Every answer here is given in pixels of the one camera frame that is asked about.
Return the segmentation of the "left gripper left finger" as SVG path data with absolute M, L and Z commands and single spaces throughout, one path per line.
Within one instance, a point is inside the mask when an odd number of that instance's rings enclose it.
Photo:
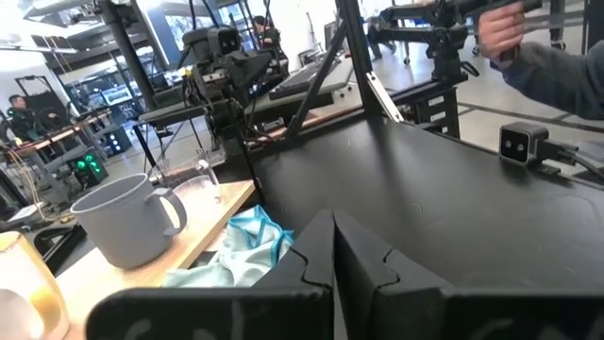
M 335 227 L 333 211 L 318 212 L 278 264 L 254 288 L 331 289 Z

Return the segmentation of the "black diagonal frame brace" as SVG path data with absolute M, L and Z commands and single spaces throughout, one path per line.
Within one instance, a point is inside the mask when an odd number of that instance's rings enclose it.
M 299 106 L 296 115 L 293 116 L 292 121 L 284 132 L 283 138 L 285 140 L 290 140 L 296 137 L 302 128 L 302 125 L 310 111 L 310 105 L 314 102 L 316 96 L 318 95 L 319 90 L 327 77 L 331 64 L 335 60 L 336 54 L 344 42 L 346 30 L 347 24 L 342 22 L 342 24 L 336 30 L 336 33 L 331 41 L 331 47 L 328 49 L 327 55 L 321 63 L 318 74 L 316 75 L 314 81 L 310 84 L 307 94 Z

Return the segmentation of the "yellow ceramic mug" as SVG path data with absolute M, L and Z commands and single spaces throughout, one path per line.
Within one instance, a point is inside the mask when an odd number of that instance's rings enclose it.
M 63 340 L 70 328 L 57 282 L 18 231 L 0 233 L 0 340 Z

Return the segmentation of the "black frame upright post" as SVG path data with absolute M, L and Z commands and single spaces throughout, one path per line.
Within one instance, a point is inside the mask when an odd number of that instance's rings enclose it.
M 364 112 L 366 115 L 379 113 L 380 105 L 367 80 L 367 74 L 373 71 L 373 67 L 362 26 L 358 0 L 334 1 L 346 28 L 346 38 Z

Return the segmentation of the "black computer keyboard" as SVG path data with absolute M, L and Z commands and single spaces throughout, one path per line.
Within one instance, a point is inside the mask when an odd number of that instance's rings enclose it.
M 297 70 L 294 74 L 289 75 L 283 82 L 273 88 L 268 93 L 269 99 L 271 101 L 276 101 L 280 98 L 305 93 L 310 88 L 312 82 L 316 79 L 320 68 L 320 61 L 315 61 L 305 65 L 301 69 Z

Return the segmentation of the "person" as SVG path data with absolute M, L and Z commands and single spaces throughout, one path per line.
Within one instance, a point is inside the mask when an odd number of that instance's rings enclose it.
M 259 39 L 260 50 L 275 50 L 281 53 L 280 32 L 273 23 L 264 16 L 254 16 L 252 23 Z
M 585 120 L 604 121 L 604 40 L 586 54 L 574 55 L 522 39 L 512 59 L 488 60 L 525 97 Z
M 27 107 L 22 96 L 18 94 L 11 95 L 8 101 L 10 103 L 8 117 L 16 137 L 26 142 L 35 142 L 47 134 L 41 118 Z

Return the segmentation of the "black box white lights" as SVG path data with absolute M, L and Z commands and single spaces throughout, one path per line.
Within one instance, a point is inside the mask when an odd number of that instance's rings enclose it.
M 104 134 L 104 150 L 109 157 L 124 153 L 132 146 L 132 143 L 123 127 Z

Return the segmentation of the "white metal frame bracket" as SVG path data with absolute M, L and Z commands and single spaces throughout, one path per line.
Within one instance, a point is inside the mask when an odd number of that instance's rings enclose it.
M 374 72 L 368 72 L 365 76 L 374 96 L 389 119 L 396 123 L 403 123 L 405 119 L 377 75 Z

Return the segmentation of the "black box green lights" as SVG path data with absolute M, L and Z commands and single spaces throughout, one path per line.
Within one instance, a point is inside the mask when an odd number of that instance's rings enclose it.
M 73 172 L 76 180 L 86 188 L 100 184 L 109 173 L 97 155 L 88 151 L 83 156 L 69 160 L 68 166 Z

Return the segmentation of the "light blue cloth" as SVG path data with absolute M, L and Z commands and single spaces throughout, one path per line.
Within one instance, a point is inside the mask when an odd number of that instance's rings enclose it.
M 166 273 L 169 288 L 250 287 L 275 267 L 294 244 L 294 232 L 257 205 L 231 217 L 225 238 L 208 263 Z

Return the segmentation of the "black stand white labels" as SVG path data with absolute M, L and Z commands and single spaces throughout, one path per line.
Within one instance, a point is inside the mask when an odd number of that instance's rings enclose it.
M 461 137 L 457 87 L 437 85 L 423 91 L 414 102 L 416 122 L 450 137 Z

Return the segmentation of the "black frame corner bracket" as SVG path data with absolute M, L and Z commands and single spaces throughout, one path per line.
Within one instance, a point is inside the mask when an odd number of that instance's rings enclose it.
M 57 275 L 68 257 L 85 240 L 86 231 L 75 224 L 70 227 L 40 230 L 33 238 L 34 247 L 53 275 Z

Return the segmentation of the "grey plastic mug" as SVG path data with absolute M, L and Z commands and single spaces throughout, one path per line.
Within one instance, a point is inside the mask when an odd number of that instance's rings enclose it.
M 108 263 L 134 269 L 163 254 L 188 223 L 180 198 L 145 173 L 104 184 L 70 208 Z

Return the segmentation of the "clear glass cup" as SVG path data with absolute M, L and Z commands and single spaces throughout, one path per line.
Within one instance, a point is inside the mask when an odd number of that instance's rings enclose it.
M 171 188 L 189 209 L 221 202 L 219 180 L 203 149 L 186 161 L 158 161 L 149 175 L 154 185 Z

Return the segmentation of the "wooden workbench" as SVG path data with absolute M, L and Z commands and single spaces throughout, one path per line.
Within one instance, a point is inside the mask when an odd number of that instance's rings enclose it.
M 59 201 L 68 203 L 72 200 L 70 192 L 62 182 L 54 177 L 54 173 L 67 165 L 69 160 L 83 156 L 88 151 L 94 152 L 101 162 L 105 161 L 107 155 L 99 143 L 99 139 L 103 136 L 103 132 L 109 131 L 109 128 L 116 128 L 116 125 L 110 124 L 110 110 L 106 109 L 94 112 L 88 118 L 53 132 L 42 140 L 25 143 L 14 148 L 0 145 L 0 149 L 19 165 L 19 169 L 26 175 L 29 175 L 29 168 L 25 159 L 30 159 L 40 170 L 42 177 L 53 188 Z M 53 161 L 44 161 L 38 152 L 50 146 L 57 146 L 62 150 L 62 154 Z

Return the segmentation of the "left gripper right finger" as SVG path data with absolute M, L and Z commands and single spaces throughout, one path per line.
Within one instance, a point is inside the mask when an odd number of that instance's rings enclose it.
M 334 213 L 334 268 L 348 340 L 442 340 L 451 284 L 349 214 Z

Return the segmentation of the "wooden table side plank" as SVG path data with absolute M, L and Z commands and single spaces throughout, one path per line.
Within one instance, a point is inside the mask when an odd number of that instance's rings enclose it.
M 305 121 L 302 124 L 302 130 L 304 129 L 309 129 L 309 128 L 314 128 L 317 126 L 320 126 L 324 123 L 329 123 L 331 121 L 334 121 L 337 118 L 341 118 L 344 116 L 347 116 L 349 114 L 352 114 L 356 111 L 359 111 L 362 109 L 362 105 L 354 105 L 351 107 L 338 107 L 336 105 L 330 105 L 330 106 L 325 106 L 322 108 L 318 108 L 318 109 L 312 109 L 310 110 L 308 117 L 305 119 Z M 281 137 L 281 135 L 283 135 L 286 131 L 285 127 L 280 127 L 277 130 L 274 130 L 270 133 L 268 133 L 269 136 L 271 136 L 274 139 L 278 139 L 279 137 Z M 270 142 L 269 139 L 267 137 L 259 137 L 256 139 L 252 139 L 251 142 L 245 142 L 245 145 L 248 147 L 253 147 L 253 146 L 257 146 L 263 143 L 268 143 Z

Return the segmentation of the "person's hand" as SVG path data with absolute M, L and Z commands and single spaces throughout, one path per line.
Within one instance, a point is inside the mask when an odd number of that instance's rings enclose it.
M 478 41 L 481 54 L 491 61 L 513 58 L 525 34 L 522 2 L 483 12 L 478 19 Z

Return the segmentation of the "wooden shelf board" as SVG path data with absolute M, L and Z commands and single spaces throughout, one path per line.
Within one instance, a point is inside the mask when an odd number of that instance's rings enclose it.
M 151 263 L 133 270 L 109 264 L 98 249 L 91 250 L 58 275 L 57 283 L 66 302 L 70 328 L 63 340 L 85 340 L 85 322 L 92 307 L 103 298 L 134 287 L 159 287 L 172 269 L 188 268 L 218 237 L 227 220 L 252 196 L 251 180 L 219 185 L 221 200 L 187 209 L 187 227 L 171 247 Z

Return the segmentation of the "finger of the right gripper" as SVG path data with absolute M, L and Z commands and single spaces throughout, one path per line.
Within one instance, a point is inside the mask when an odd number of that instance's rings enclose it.
M 258 83 L 260 78 L 266 74 L 267 69 L 270 67 L 273 56 L 270 51 L 253 50 L 250 53 L 250 57 L 252 58 L 250 86 L 253 87 Z
M 241 51 L 230 53 L 228 55 L 228 71 L 236 88 L 247 86 L 250 82 L 248 56 Z

